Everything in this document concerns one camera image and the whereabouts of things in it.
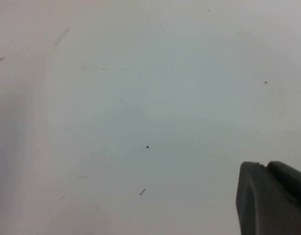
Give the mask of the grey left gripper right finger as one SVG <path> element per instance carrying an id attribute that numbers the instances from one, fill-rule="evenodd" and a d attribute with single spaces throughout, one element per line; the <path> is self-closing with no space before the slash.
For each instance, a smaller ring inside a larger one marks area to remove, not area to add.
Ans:
<path id="1" fill-rule="evenodd" d="M 278 161 L 269 162 L 267 168 L 280 184 L 301 203 L 301 172 Z"/>

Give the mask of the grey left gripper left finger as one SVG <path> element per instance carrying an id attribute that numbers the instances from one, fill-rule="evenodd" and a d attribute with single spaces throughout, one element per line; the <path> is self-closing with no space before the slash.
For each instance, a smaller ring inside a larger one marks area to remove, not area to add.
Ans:
<path id="1" fill-rule="evenodd" d="M 240 166 L 236 209 L 243 235 L 301 235 L 301 203 L 267 166 Z"/>

